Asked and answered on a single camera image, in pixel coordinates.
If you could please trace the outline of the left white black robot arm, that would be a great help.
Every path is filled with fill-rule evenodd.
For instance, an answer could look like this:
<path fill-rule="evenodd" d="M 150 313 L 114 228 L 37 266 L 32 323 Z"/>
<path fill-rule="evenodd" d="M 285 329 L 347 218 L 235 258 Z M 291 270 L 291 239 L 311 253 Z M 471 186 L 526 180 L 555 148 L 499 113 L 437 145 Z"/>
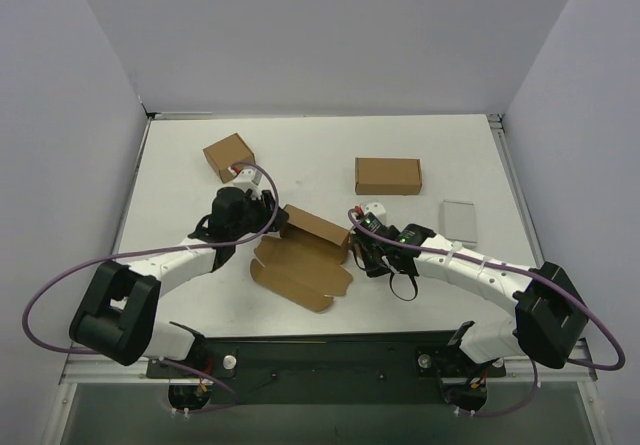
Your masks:
<path fill-rule="evenodd" d="M 123 264 L 115 259 L 96 269 L 70 325 L 70 338 L 121 365 L 144 357 L 169 359 L 183 376 L 204 367 L 203 336 L 175 321 L 156 318 L 160 298 L 220 269 L 246 236 L 280 231 L 289 214 L 273 193 L 236 187 L 220 189 L 211 212 L 176 251 Z"/>

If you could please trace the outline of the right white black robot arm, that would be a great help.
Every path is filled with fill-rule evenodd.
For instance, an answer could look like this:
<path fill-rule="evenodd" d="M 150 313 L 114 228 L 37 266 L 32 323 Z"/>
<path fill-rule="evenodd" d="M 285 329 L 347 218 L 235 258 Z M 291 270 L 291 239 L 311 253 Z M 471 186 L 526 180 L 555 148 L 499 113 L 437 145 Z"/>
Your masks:
<path fill-rule="evenodd" d="M 588 323 L 585 305 L 561 267 L 510 265 L 451 242 L 431 229 L 409 224 L 399 231 L 371 212 L 351 220 L 370 276 L 404 274 L 446 282 L 493 303 L 508 316 L 471 325 L 458 348 L 476 364 L 527 356 L 561 369 Z"/>

